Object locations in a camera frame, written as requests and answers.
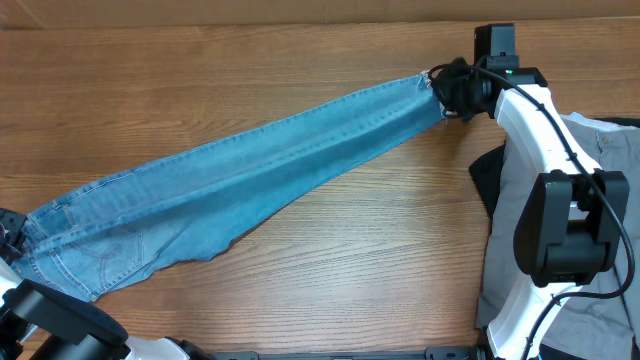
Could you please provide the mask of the light blue denim jeans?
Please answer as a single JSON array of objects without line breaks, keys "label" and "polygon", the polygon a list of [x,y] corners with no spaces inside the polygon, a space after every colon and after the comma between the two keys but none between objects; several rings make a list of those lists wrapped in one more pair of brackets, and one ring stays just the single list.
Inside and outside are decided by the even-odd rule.
[{"label": "light blue denim jeans", "polygon": [[420,74],[109,175],[32,211],[12,270],[93,301],[178,262],[208,261],[441,117]]}]

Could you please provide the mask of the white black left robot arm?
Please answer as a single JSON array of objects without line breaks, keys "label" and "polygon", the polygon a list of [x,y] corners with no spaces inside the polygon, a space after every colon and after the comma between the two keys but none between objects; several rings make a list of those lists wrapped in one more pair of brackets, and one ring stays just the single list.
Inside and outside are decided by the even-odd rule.
[{"label": "white black left robot arm", "polygon": [[11,263],[22,256],[26,216],[1,211],[1,357],[16,359],[37,329],[49,333],[32,355],[40,360],[177,360],[213,357],[193,344],[171,338],[145,340],[128,335],[111,316],[90,303],[31,280]]}]

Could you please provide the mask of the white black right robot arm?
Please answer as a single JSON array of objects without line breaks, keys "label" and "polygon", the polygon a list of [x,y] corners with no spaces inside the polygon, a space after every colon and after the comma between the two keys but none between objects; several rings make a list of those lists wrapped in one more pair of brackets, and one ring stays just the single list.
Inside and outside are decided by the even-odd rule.
[{"label": "white black right robot arm", "polygon": [[635,256],[623,226],[629,183],[605,171],[577,144],[558,115],[546,80],[535,68],[491,69],[457,58],[428,71],[446,114],[466,119],[486,112],[514,142],[535,180],[513,235],[521,271],[499,314],[486,327],[491,359],[535,359],[544,333],[571,298],[614,265],[624,248],[627,274],[611,299],[623,295]]}]

